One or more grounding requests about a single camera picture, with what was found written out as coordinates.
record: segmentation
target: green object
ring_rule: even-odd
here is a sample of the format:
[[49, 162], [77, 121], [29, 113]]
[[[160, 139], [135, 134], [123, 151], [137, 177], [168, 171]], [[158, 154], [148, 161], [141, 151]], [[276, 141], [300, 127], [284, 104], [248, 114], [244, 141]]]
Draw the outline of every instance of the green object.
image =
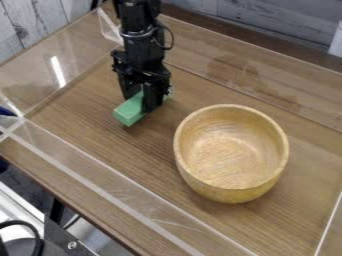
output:
[[113, 117], [125, 126], [132, 126], [144, 116], [143, 113], [143, 91], [135, 94], [112, 112]]

